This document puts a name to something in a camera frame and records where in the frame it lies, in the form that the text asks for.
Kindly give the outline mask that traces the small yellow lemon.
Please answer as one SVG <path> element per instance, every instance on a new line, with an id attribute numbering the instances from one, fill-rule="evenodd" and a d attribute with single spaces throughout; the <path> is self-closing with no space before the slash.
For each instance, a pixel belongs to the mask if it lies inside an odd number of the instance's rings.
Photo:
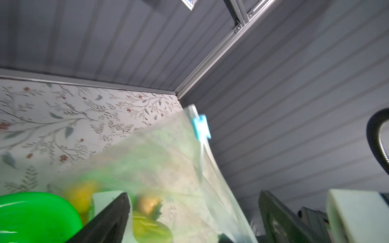
<path id="1" fill-rule="evenodd" d="M 98 184 L 93 181 L 80 182 L 65 190 L 65 198 L 79 214 L 84 214 L 88 212 L 92 196 L 98 187 Z"/>

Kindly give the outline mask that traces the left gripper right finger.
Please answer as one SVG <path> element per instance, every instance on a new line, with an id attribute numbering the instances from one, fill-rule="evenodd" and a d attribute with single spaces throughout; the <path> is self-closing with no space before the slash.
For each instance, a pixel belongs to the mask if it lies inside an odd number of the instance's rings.
<path id="1" fill-rule="evenodd" d="M 230 240 L 228 236 L 222 233 L 218 235 L 218 243 L 233 243 L 233 241 Z"/>

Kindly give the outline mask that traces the green apple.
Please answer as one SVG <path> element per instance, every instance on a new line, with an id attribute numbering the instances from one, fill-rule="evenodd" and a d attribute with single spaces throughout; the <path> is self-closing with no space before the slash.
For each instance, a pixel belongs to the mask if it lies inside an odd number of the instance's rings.
<path id="1" fill-rule="evenodd" d="M 172 243 L 173 234 L 163 223 L 133 211 L 133 235 L 138 243 Z"/>

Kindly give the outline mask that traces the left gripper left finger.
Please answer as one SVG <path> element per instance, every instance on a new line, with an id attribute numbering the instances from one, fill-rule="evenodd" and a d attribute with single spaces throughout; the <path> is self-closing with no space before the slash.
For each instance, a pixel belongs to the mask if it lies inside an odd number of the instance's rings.
<path id="1" fill-rule="evenodd" d="M 67 242 L 121 243 L 130 216 L 131 202 L 122 192 Z"/>

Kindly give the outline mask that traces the orange carrot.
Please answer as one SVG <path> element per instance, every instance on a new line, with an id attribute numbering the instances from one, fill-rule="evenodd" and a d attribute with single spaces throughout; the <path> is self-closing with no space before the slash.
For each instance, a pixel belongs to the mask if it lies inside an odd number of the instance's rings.
<path id="1" fill-rule="evenodd" d="M 159 217 L 162 202 L 155 195 L 141 194 L 135 201 L 135 210 L 149 218 Z"/>

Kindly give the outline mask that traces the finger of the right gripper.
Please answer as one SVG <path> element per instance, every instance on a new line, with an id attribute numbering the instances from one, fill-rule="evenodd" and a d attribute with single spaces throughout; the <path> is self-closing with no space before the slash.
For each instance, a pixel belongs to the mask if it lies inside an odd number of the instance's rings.
<path id="1" fill-rule="evenodd" d="M 265 229 L 259 237 L 266 243 L 330 243 L 329 221 L 322 211 L 302 207 L 294 213 L 270 191 L 263 190 L 258 200 Z"/>

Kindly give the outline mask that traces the clear zip top bag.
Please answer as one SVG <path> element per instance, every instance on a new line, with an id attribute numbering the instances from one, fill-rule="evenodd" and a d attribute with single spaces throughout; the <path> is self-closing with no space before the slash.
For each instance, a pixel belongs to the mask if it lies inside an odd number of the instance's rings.
<path id="1" fill-rule="evenodd" d="M 97 216 L 120 193 L 127 193 L 131 216 L 123 242 L 137 243 L 132 216 L 141 194 L 162 202 L 159 217 L 173 234 L 173 243 L 216 243 L 225 234 L 234 243 L 254 243 L 256 238 L 236 198 L 225 181 L 208 140 L 200 142 L 190 119 L 200 115 L 194 105 L 64 171 L 52 183 L 53 192 L 93 181 L 87 214 Z"/>

